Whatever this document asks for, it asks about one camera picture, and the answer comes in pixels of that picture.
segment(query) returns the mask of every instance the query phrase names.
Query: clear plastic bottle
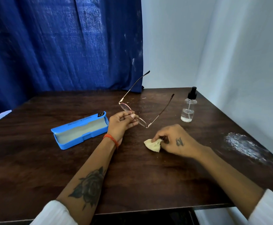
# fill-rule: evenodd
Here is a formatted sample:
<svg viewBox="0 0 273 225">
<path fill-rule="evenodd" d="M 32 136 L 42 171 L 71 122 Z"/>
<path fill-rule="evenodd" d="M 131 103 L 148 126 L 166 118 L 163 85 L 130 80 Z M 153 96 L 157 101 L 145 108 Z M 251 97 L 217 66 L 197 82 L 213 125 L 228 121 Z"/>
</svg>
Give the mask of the clear plastic bottle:
<svg viewBox="0 0 273 225">
<path fill-rule="evenodd" d="M 192 90 L 187 96 L 185 100 L 185 104 L 183 106 L 180 119 L 184 122 L 191 122 L 194 117 L 194 106 L 197 104 L 197 88 L 192 87 Z"/>
</svg>

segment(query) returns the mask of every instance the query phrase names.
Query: white sleeve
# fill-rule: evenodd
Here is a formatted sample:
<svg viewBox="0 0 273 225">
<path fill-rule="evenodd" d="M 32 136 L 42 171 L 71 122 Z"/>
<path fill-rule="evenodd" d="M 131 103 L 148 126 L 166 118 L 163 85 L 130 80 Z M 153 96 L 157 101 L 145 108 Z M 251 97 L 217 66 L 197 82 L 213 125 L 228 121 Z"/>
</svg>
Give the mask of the white sleeve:
<svg viewBox="0 0 273 225">
<path fill-rule="evenodd" d="M 30 225 L 78 225 L 70 216 L 68 209 L 59 201 L 53 200 L 45 205 Z"/>
<path fill-rule="evenodd" d="M 273 192 L 266 190 L 248 219 L 250 225 L 273 225 Z"/>
</svg>

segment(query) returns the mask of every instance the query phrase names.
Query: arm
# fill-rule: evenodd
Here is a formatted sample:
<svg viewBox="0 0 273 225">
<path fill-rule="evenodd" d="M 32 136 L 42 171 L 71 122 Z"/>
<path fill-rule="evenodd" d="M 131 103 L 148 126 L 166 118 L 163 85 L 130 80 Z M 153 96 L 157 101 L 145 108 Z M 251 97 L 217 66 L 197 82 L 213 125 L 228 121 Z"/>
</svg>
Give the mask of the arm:
<svg viewBox="0 0 273 225">
<path fill-rule="evenodd" d="M 195 141 L 180 125 L 167 126 L 157 132 L 152 142 L 166 136 L 169 143 L 161 147 L 176 155 L 191 157 L 205 167 L 220 187 L 248 219 L 262 198 L 264 190 L 217 156 L 209 147 Z"/>
<path fill-rule="evenodd" d="M 125 130 L 138 124 L 134 117 L 135 114 L 126 112 L 110 117 L 107 133 L 119 145 Z M 92 220 L 115 148 L 114 142 L 105 137 L 56 199 L 67 207 L 78 224 L 90 224 Z"/>
</svg>

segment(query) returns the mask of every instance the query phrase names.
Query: eyeglass frame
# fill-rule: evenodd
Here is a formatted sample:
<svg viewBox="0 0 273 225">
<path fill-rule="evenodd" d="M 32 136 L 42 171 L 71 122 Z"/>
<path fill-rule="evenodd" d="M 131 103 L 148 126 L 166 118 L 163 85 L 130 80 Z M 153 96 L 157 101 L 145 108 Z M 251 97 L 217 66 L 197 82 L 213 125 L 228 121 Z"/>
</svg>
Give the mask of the eyeglass frame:
<svg viewBox="0 0 273 225">
<path fill-rule="evenodd" d="M 148 72 L 146 72 L 144 75 L 142 75 L 142 76 L 141 76 L 141 77 L 132 85 L 132 87 L 128 90 L 128 92 L 134 87 L 134 85 L 135 85 L 142 77 L 146 76 L 148 73 L 150 73 L 150 71 L 148 71 Z M 123 98 L 119 101 L 119 105 L 120 105 L 120 106 L 121 106 L 121 103 L 122 103 L 124 97 L 128 94 L 128 92 L 127 92 L 127 93 L 123 96 Z M 173 96 L 174 96 L 174 94 L 172 94 L 171 99 L 169 100 L 167 106 L 160 112 L 160 114 L 153 120 L 153 122 L 154 122 L 154 121 L 162 114 L 162 112 L 164 112 L 164 110 L 168 107 L 168 105 L 170 104 L 170 102 L 171 102 Z M 131 112 L 130 114 L 132 114 L 132 109 L 131 109 L 126 103 L 122 103 L 122 104 L 124 104 L 125 106 L 127 106 L 127 107 L 130 109 L 130 112 Z M 143 119 L 141 119 L 139 116 L 135 117 L 135 119 L 137 120 L 138 123 L 139 123 L 138 119 L 142 120 L 142 121 L 146 124 L 146 126 L 144 126 L 145 128 L 149 128 L 149 126 L 153 123 L 153 122 L 151 122 L 149 125 L 147 125 L 147 123 L 146 123 Z"/>
</svg>

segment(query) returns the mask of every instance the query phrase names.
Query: eyeglass temple arm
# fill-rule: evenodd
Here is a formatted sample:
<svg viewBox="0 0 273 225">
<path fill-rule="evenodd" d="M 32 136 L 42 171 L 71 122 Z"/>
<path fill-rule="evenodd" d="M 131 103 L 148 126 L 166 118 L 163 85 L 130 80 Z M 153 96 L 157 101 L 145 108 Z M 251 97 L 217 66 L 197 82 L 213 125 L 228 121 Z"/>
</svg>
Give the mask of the eyeglass temple arm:
<svg viewBox="0 0 273 225">
<path fill-rule="evenodd" d="M 139 79 L 141 79 L 143 76 L 146 76 L 150 71 L 146 72 L 144 75 L 142 75 Z M 132 85 L 132 87 L 128 90 L 128 92 L 134 87 L 134 85 L 139 81 L 139 79 Z M 123 96 L 123 98 L 119 101 L 119 104 L 123 101 L 124 97 L 127 95 L 127 93 Z"/>
<path fill-rule="evenodd" d="M 172 94 L 170 101 L 168 102 L 167 106 L 162 110 L 162 112 L 164 112 L 164 110 L 168 107 L 168 105 L 170 104 L 173 96 L 174 96 L 174 94 Z"/>
</svg>

